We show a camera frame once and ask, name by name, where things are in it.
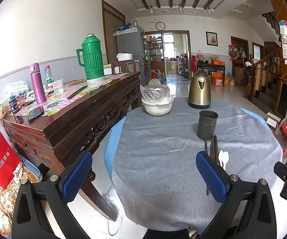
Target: blue gripper pad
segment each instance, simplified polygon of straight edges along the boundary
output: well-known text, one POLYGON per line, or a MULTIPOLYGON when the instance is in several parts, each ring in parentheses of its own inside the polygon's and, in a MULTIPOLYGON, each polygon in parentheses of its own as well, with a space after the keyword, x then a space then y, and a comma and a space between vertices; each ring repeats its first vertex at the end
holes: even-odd
POLYGON ((92 156, 87 152, 63 184, 62 200, 65 204, 74 200, 91 166, 92 156))
POLYGON ((223 204, 230 190, 228 174, 221 166, 216 165, 204 151, 197 154, 196 165, 216 202, 223 204))

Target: smartphone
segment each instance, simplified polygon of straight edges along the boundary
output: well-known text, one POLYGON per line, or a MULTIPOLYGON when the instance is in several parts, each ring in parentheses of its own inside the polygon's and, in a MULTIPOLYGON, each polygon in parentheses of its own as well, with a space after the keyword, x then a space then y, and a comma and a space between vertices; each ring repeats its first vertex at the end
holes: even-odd
POLYGON ((28 122, 32 122, 33 120, 39 118, 40 116, 44 115, 44 108, 43 106, 39 106, 29 112, 28 115, 28 122))

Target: gray refrigerator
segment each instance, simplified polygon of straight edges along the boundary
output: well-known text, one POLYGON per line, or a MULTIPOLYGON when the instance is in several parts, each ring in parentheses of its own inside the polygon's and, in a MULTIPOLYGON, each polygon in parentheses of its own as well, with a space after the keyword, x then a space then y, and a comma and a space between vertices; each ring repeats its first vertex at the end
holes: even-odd
POLYGON ((117 33, 118 53, 131 53, 133 59, 139 60, 141 85, 148 85, 151 80, 151 67, 144 30, 138 26, 117 33))

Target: red gift bag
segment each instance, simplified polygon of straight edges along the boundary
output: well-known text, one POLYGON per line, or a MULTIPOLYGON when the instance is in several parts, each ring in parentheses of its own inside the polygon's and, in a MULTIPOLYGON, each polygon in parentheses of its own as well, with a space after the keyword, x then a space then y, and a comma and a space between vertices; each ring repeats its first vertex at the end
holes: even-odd
POLYGON ((20 161, 0 132, 0 186, 3 189, 6 189, 13 179, 13 171, 20 161))

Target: white spoon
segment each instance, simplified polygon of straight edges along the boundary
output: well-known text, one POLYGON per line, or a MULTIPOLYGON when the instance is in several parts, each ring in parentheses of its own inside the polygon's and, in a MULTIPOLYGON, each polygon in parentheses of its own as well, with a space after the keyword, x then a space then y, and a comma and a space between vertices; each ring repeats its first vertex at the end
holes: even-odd
POLYGON ((219 159, 219 162, 220 162, 220 166, 221 166, 221 167, 223 166, 222 160, 221 160, 222 155, 223 155, 223 150, 221 150, 221 151, 219 152, 219 155, 218 155, 218 159, 219 159))
POLYGON ((221 161, 223 163, 223 170, 225 170, 225 165, 229 161, 229 153, 227 151, 224 151, 222 156, 221 156, 221 161))

